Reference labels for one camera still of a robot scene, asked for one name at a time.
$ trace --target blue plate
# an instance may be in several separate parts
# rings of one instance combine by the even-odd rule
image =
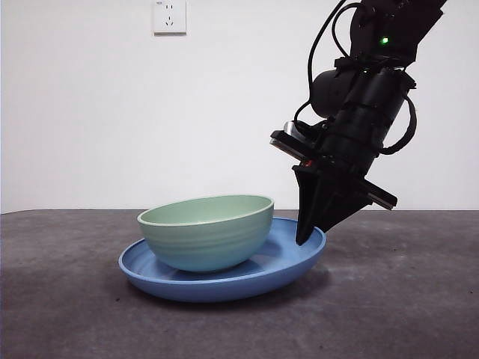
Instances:
[[[273,218],[265,244],[249,260],[216,273],[181,271],[161,263],[142,239],[118,259],[139,289],[172,301],[217,302],[252,297],[280,288],[306,273],[320,256],[326,235],[314,228],[309,240],[295,242],[297,221]]]

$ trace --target bowl rim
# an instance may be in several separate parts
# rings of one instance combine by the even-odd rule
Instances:
[[[152,212],[156,209],[159,209],[159,208],[162,208],[162,207],[166,207],[166,206],[170,206],[172,204],[177,204],[177,203],[185,203],[185,202],[191,202],[193,200],[206,200],[206,199],[209,199],[209,198],[223,198],[223,197],[259,197],[259,198],[264,198],[266,200],[269,201],[268,205],[263,207],[263,208],[260,208],[260,209],[257,209],[255,211],[252,211],[252,212],[247,212],[245,214],[242,214],[242,215],[236,215],[234,217],[227,217],[227,218],[223,218],[223,219],[220,219],[220,220],[214,220],[214,221],[202,221],[202,222],[183,222],[183,223],[158,223],[158,222],[149,222],[149,221],[145,221],[144,219],[141,219],[141,217],[143,215],[146,215],[147,213],[149,212]],[[249,217],[250,215],[256,215],[257,213],[260,213],[260,212],[263,212],[263,211],[266,211],[268,210],[269,208],[273,207],[275,205],[275,201],[271,198],[271,197],[267,197],[267,196],[263,196],[263,195],[259,195],[259,194],[222,194],[222,195],[219,195],[219,196],[206,196],[206,197],[198,197],[198,198],[191,198],[191,199],[188,199],[188,200],[180,200],[180,201],[176,201],[176,202],[171,202],[171,203],[167,203],[167,204],[162,204],[161,206],[158,206],[158,207],[153,207],[153,208],[150,208],[150,209],[147,209],[146,211],[143,211],[142,213],[140,213],[138,215],[138,217],[136,217],[136,220],[140,223],[140,224],[145,224],[147,226],[154,226],[154,227],[189,227],[189,226],[199,226],[199,225],[203,225],[203,224],[214,224],[214,223],[222,223],[222,222],[227,222],[227,221],[234,221],[236,219],[240,219],[240,218],[244,218],[244,217]]]

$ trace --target white wall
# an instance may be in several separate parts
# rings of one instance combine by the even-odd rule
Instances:
[[[243,192],[297,207],[296,162],[269,135],[308,96],[308,51],[336,0],[189,0],[185,37],[152,36],[151,4],[1,2],[2,212]],[[399,209],[479,209],[479,3],[443,10],[409,68],[417,135],[367,177]],[[339,56],[327,34],[316,73]]]

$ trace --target black cable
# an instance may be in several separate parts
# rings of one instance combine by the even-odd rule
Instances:
[[[335,19],[333,20],[332,22],[332,27],[331,27],[331,32],[332,32],[332,38],[333,40],[335,41],[335,44],[336,46],[338,47],[339,51],[341,51],[341,53],[344,55],[345,58],[350,58],[350,54],[348,54],[346,52],[346,50],[344,50],[344,48],[341,46],[341,44],[339,43],[339,40],[338,40],[338,37],[336,36],[336,23],[338,22],[338,19],[340,18],[340,16],[347,10],[349,9],[353,9],[353,8],[358,8],[358,7],[361,7],[363,9],[365,9],[366,7],[360,3],[360,2],[353,2],[352,4],[348,4],[346,5],[345,7],[341,8],[338,13],[336,14],[336,17]]]
[[[335,14],[341,9],[341,6],[346,2],[347,0],[340,0],[336,7],[333,9],[333,11],[329,14],[328,18],[323,24],[323,27],[320,29],[320,32],[316,36],[316,39],[314,39],[313,46],[311,47],[311,51],[309,52],[309,57],[308,57],[308,85],[309,85],[309,99],[307,102],[301,105],[300,108],[298,108],[298,111],[296,111],[294,115],[294,122],[298,120],[298,115],[299,113],[304,110],[310,103],[311,103],[311,94],[312,94],[312,89],[313,89],[313,57],[314,57],[314,52],[316,51],[317,44],[320,42],[321,37],[324,34],[324,31],[326,31],[326,28],[328,27],[329,23],[331,22],[332,18],[335,16]]]
[[[305,103],[303,103],[300,108],[298,108],[298,111],[296,111],[296,113],[294,114],[294,120],[293,120],[294,123],[298,122],[298,116],[299,116],[299,114],[301,113],[302,110],[304,110],[305,108],[307,108],[310,104],[311,104],[311,100],[309,99],[308,101],[306,101]]]
[[[407,126],[406,133],[404,136],[395,144],[390,147],[382,148],[379,150],[379,153],[383,155],[392,155],[399,150],[402,150],[414,137],[416,133],[416,127],[418,125],[418,116],[416,115],[416,108],[412,100],[407,96],[406,93],[403,93],[404,99],[407,101],[409,105],[409,115],[411,116],[409,119],[409,125]]]

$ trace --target plate rim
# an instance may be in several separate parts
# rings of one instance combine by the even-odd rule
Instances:
[[[292,221],[292,222],[298,222],[296,219],[292,218],[284,218],[284,217],[273,217],[274,219],[282,220],[282,221]],[[128,247],[126,247],[121,255],[118,258],[118,265],[120,266],[120,269],[122,270],[123,273],[126,275],[133,277],[137,280],[142,280],[144,282],[148,283],[158,283],[158,284],[171,284],[171,285],[201,285],[201,284],[214,284],[214,283],[228,283],[228,282],[235,282],[238,280],[248,280],[256,277],[264,277],[273,273],[279,273],[281,271],[284,271],[286,269],[294,268],[301,263],[309,261],[311,258],[316,256],[318,253],[320,253],[323,249],[324,246],[326,245],[326,234],[318,227],[315,227],[313,230],[317,231],[320,234],[321,237],[321,243],[317,248],[314,249],[314,251],[311,251],[304,260],[301,260],[300,262],[295,263],[292,266],[285,266],[280,269],[270,269],[268,271],[262,271],[262,272],[257,272],[257,273],[252,273],[252,274],[245,274],[241,275],[238,277],[228,277],[228,278],[222,278],[222,279],[206,279],[206,280],[166,280],[166,279],[159,279],[159,278],[154,278],[154,277],[145,277],[143,275],[136,274],[133,271],[130,271],[124,264],[123,264],[123,257],[124,255],[133,247],[136,245],[139,245],[141,242],[145,241],[144,238],[132,243]]]

